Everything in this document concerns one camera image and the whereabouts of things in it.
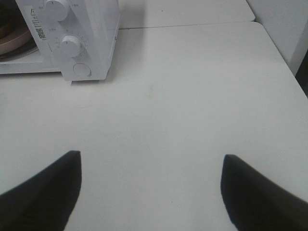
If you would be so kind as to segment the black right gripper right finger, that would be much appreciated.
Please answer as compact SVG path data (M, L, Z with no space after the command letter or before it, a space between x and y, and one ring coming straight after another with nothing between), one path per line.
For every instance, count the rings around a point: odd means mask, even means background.
M239 231L306 231L308 204L236 155L223 160L221 195Z

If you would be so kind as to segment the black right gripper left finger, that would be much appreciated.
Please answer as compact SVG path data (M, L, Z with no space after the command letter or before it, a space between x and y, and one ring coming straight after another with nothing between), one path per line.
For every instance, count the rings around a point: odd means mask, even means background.
M69 151L1 194L2 231L63 231L81 189L81 153Z

